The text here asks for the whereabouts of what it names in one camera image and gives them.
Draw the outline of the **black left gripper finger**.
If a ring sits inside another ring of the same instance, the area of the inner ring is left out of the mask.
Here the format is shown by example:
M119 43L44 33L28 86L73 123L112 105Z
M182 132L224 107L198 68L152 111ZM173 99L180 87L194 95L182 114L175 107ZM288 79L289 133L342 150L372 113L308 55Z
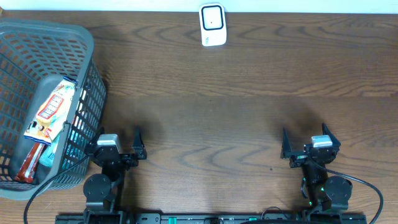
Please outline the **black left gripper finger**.
M104 134L104 127L100 127L96 132L93 138L88 143L88 148L96 147L99 137Z
M146 160L147 159L147 151L142 140L141 129L136 126L134 130L134 140L132 144L132 148L134 150L134 155L137 160Z

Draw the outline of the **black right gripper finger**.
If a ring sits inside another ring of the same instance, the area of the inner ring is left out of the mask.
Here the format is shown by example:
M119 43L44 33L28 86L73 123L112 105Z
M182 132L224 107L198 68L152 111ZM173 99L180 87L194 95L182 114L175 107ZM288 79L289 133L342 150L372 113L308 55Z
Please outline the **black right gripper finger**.
M292 148L290 145L289 137L287 134L287 130L285 128L283 130L283 135L282 135L282 148L281 148L281 154L280 158L281 159L288 159L291 157L292 154Z
M325 123L322 123L322 131L324 135L329 136L329 138L331 139L332 145L334 147L340 147L341 143L339 142L339 140L337 140L337 138L334 136L334 134L329 130L328 126Z

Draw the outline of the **teal mouthwash bottle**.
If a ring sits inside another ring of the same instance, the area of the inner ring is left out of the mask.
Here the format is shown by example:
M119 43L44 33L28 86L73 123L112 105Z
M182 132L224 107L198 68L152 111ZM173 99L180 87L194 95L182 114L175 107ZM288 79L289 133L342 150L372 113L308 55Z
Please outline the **teal mouthwash bottle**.
M51 145L47 146L45 151L41 154L39 159L39 163L45 167L52 167L55 159L55 153L57 151L58 142L60 139L60 135L58 135L51 143Z

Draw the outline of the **red snack bar wrapper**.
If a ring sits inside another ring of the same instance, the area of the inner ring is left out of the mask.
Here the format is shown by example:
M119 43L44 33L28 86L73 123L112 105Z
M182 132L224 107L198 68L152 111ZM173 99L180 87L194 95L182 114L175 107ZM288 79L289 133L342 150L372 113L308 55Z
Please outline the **red snack bar wrapper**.
M16 174L14 180L27 184L33 183L34 175L37 170L37 164L44 148L45 144L39 142L34 144L27 157L25 158L21 168Z

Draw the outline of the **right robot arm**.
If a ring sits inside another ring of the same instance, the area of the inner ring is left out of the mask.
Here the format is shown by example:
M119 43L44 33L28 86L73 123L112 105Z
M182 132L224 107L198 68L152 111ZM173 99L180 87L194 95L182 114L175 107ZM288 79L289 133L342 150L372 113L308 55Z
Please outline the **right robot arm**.
M302 195L310 202L310 208L302 212L307 221L321 215L338 217L348 209L352 183L338 175L330 177L325 167L336 158L340 146L326 124L322 124L322 134L311 137L302 150L293 149L283 130L281 158L288 159L291 168L302 170Z

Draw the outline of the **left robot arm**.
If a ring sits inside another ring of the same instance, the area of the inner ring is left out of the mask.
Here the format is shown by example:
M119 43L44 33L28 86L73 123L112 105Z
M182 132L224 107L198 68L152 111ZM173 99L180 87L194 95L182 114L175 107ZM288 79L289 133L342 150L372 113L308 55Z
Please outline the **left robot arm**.
M141 129L134 130L131 153L121 153L120 148L118 135L106 134L104 128L100 128L85 146L85 154L101 168L101 173L91 175L84 183L83 223L136 222L133 215L120 208L120 203L126 171L147 159Z

